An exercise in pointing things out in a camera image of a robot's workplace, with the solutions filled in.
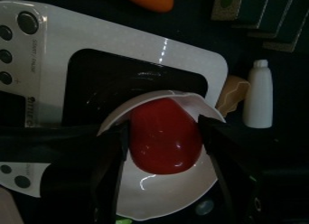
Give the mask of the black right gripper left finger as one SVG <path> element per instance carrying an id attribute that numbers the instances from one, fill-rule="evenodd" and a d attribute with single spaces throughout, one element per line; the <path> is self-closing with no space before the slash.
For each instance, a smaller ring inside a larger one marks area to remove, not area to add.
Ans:
<path id="1" fill-rule="evenodd" d="M 42 173 L 37 224 L 116 224 L 128 143 L 129 124 L 123 123 L 61 145 L 64 154 Z"/>

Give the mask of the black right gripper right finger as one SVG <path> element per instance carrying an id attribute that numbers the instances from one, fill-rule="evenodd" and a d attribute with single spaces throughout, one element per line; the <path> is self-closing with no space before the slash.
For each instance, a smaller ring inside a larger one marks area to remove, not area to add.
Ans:
<path id="1" fill-rule="evenodd" d="M 279 224 L 275 184 L 262 167 L 228 137 L 230 126 L 198 116 L 204 150 L 215 167 L 218 183 L 232 224 Z"/>

